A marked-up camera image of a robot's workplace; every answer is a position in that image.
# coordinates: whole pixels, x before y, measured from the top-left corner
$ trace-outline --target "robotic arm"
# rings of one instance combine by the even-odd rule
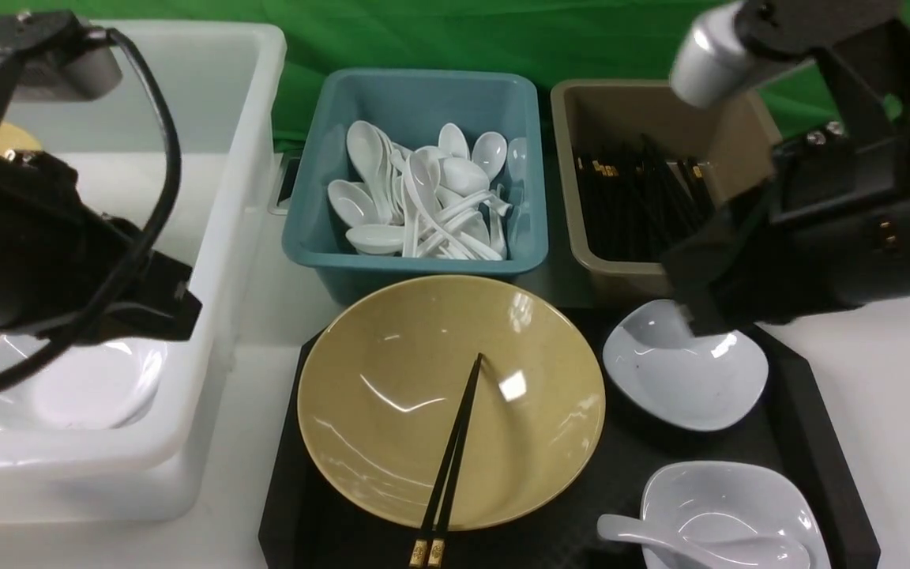
[[[910,29],[899,12],[898,0],[746,0],[694,22],[671,75],[689,104],[812,58],[844,120],[776,145],[774,176],[664,255],[696,334],[910,296]]]
[[[0,391],[73,343],[122,336],[185,340],[201,305],[188,292],[191,267],[152,251],[174,208],[181,150],[173,119],[140,51],[115,29],[71,12],[0,17],[0,123],[11,100],[90,101],[122,80],[122,48],[161,126],[167,176],[142,230],[80,202],[77,173],[46,152],[0,157],[0,331],[48,343],[0,374]]]

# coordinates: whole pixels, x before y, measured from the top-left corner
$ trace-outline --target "black chopsticks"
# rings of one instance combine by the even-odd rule
[[[434,489],[427,501],[427,510],[423,512],[423,523],[419,527],[419,533],[416,534],[416,543],[412,546],[409,567],[420,569],[425,561],[428,567],[441,566],[445,554],[448,522],[451,521],[452,504],[455,501],[455,487],[458,484],[459,468],[462,466],[462,451],[465,450],[466,435],[469,433],[469,417],[472,414],[473,401],[476,399],[476,384],[479,382],[479,368],[482,362],[483,354],[477,353],[476,362],[472,365],[472,371],[469,372],[465,393],[462,394],[462,402],[455,414],[455,424],[452,424],[448,446],[445,447],[444,456],[441,457],[438,476],[437,479],[434,479]],[[442,489],[444,489],[444,501],[441,502],[441,515],[438,516],[437,529],[434,529],[434,516],[438,512]]]
[[[575,149],[588,249],[608,262],[658,262],[715,213],[696,158],[673,158],[646,134],[639,142],[599,152]]]

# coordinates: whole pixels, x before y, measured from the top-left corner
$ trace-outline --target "black cable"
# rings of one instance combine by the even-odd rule
[[[126,255],[115,264],[115,268],[111,270],[111,274],[107,275],[97,292],[94,292],[90,302],[86,303],[83,310],[76,314],[73,321],[62,328],[57,336],[48,340],[47,345],[42,349],[37,350],[19,364],[0,371],[0,393],[21,384],[23,379],[43,370],[51,361],[61,356],[72,347],[77,338],[97,322],[117,296],[129,288],[131,281],[137,276],[142,260],[149,254],[152,245],[156,242],[156,237],[159,237],[161,230],[164,229],[164,224],[167,223],[167,218],[174,209],[178,188],[181,185],[181,145],[178,143],[178,135],[174,130],[174,119],[171,118],[170,108],[167,108],[167,102],[160,92],[159,85],[156,85],[156,79],[149,72],[149,66],[142,58],[142,53],[129,37],[117,29],[91,29],[89,32],[88,40],[105,40],[106,43],[113,43],[119,47],[122,53],[129,58],[133,71],[136,72],[145,88],[145,94],[156,113],[156,119],[159,120],[160,134],[164,140],[164,154],[167,159],[164,187],[156,199],[156,205],[149,215],[149,219],[145,222],[145,226],[142,226],[137,240],[131,244]],[[105,35],[103,39],[98,37],[100,33]]]

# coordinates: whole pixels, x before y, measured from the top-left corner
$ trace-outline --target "black tray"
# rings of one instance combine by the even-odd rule
[[[596,353],[618,312],[563,310]],[[768,388],[733,428],[694,435],[645,413],[607,382],[602,439],[585,471],[559,497],[503,526],[448,537],[448,569],[642,568],[641,548],[604,543],[601,514],[638,515],[645,482],[672,462],[750,462],[784,474],[806,496],[834,569],[877,569],[880,546],[817,389],[810,365],[763,332]],[[303,346],[297,379],[315,338]],[[408,566],[415,530],[355,507],[329,486],[308,457],[297,424],[297,382],[266,498],[259,543],[271,569]]]

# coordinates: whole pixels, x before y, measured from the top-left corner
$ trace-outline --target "chopsticks with gold tips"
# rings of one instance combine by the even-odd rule
[[[409,556],[409,567],[420,569],[423,563],[434,569],[441,566],[445,554],[445,536],[448,534],[448,522],[451,521],[452,503],[455,501],[455,488],[458,484],[459,467],[462,464],[462,453],[465,450],[466,435],[469,433],[469,417],[472,414],[472,404],[476,399],[476,384],[479,382],[479,368],[483,362],[483,354],[476,354],[476,362],[469,372],[469,381],[462,394],[462,402],[455,414],[455,424],[448,437],[448,446],[445,447],[441,465],[438,468],[437,479],[434,479],[434,489],[427,501],[427,510],[423,512],[423,523],[416,534],[416,543],[412,546]],[[444,490],[444,501],[441,501]],[[441,514],[438,516],[436,529],[434,516],[438,513],[438,503],[441,502]]]

